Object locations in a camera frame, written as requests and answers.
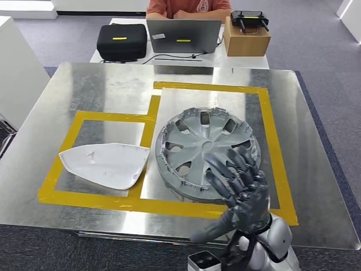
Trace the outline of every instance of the white desk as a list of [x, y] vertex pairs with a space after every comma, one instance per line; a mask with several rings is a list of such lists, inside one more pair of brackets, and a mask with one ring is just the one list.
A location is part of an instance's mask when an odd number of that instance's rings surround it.
[[49, 80], [11, 17], [0, 16], [0, 114], [20, 128]]
[[[112, 19], [110, 24], [144, 24], [147, 30], [148, 42], [147, 44], [147, 54], [143, 59], [139, 59], [137, 62], [133, 62], [132, 64], [142, 64], [152, 56], [156, 55], [154, 53], [150, 42], [149, 32], [146, 25], [145, 19], [122, 19], [115, 18]], [[222, 38], [224, 27], [222, 26], [219, 31], [219, 38]], [[172, 54], [178, 56], [190, 56], [190, 54]], [[172, 60], [156, 60], [152, 59], [147, 64], [150, 65], [176, 65], [176, 66], [198, 66], [198, 67], [240, 67], [240, 68], [249, 68], [249, 69], [269, 69], [268, 62], [265, 56], [242, 56], [242, 57], [228, 57], [225, 52], [225, 47], [222, 43], [216, 49], [213, 54], [207, 54], [197, 57], [199, 61], [185, 61], [185, 60], [174, 60], [174, 58], [170, 58], [167, 56], [160, 56], [162, 59], [172, 59]], [[92, 63], [99, 63], [102, 58], [99, 53], [96, 50], [93, 57], [90, 59]]]

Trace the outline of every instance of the metal table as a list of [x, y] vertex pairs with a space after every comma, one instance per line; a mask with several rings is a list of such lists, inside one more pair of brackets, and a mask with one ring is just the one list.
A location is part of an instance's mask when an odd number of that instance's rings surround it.
[[[167, 189], [154, 143], [182, 110], [215, 106], [252, 127], [271, 207], [292, 225], [293, 245], [358, 242], [294, 72], [242, 68], [63, 63], [0, 160], [0, 223], [187, 242], [224, 207]], [[146, 170], [130, 191], [117, 191], [68, 173], [57, 157], [109, 142], [150, 146]]]

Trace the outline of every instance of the yellow tape outline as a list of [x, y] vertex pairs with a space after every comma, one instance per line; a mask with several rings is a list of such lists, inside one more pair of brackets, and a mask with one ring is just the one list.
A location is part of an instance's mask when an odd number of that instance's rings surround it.
[[[283, 159], [278, 141], [268, 89], [178, 82], [154, 82], [154, 88], [195, 89], [258, 94], [278, 201], [280, 203], [280, 209], [271, 209], [271, 211], [286, 219], [287, 223], [291, 226], [298, 225], [284, 168]], [[58, 153], [72, 148], [84, 120], [144, 123], [144, 130], [140, 145], [143, 147], [150, 147], [155, 126], [155, 121], [158, 113], [160, 100], [161, 96], [151, 96], [149, 103], [149, 109], [146, 115], [77, 111]], [[41, 187], [38, 191], [38, 199], [41, 203], [203, 218], [218, 218], [225, 209], [225, 206], [217, 204], [141, 199], [140, 194], [142, 192], [146, 169], [142, 172], [133, 187], [129, 190], [127, 197], [55, 190], [57, 178], [60, 175], [63, 168], [63, 164], [57, 155], [58, 153], [55, 156], [52, 166], [50, 168]]]

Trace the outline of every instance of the laptop lid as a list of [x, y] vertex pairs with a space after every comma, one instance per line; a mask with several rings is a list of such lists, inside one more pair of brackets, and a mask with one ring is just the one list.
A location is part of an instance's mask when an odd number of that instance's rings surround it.
[[147, 19], [154, 53], [214, 53], [220, 20]]

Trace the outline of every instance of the robot finger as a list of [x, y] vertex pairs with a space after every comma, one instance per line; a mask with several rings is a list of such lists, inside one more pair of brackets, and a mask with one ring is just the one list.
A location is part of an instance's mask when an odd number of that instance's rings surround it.
[[205, 154], [204, 160], [208, 164], [214, 167], [216, 170], [219, 172], [221, 175], [225, 176], [227, 179], [231, 179], [234, 177], [234, 174], [229, 170], [227, 166], [219, 161], [218, 158], [213, 154]]
[[262, 185], [267, 185], [265, 175], [263, 171], [259, 171], [259, 173], [254, 177], [254, 180], [255, 182], [259, 182]]
[[234, 149], [228, 149], [227, 151], [227, 156], [236, 166], [236, 169], [240, 169], [242, 171], [246, 170], [246, 161]]
[[228, 168], [237, 168], [237, 166], [231, 161], [225, 161], [225, 166]]
[[227, 179], [227, 183], [236, 195], [244, 191], [243, 185], [237, 178]]
[[237, 204], [234, 196], [213, 172], [207, 171], [205, 179], [214, 187], [219, 195], [222, 196], [229, 208], [232, 208]]
[[239, 176], [244, 183], [245, 187], [247, 187], [249, 185], [252, 185], [253, 183], [253, 176], [250, 173], [249, 170], [246, 171], [246, 172], [240, 171], [239, 173]]
[[259, 172], [259, 169], [257, 167], [257, 165], [255, 164], [255, 161], [253, 160], [253, 158], [252, 158], [252, 156], [249, 154], [249, 151], [247, 151], [247, 149], [246, 149], [245, 147], [243, 146], [239, 146], [238, 147], [238, 153], [242, 156], [242, 158], [243, 158], [246, 164], [248, 164], [251, 171], [252, 171], [252, 174], [253, 175], [257, 175], [258, 172]]

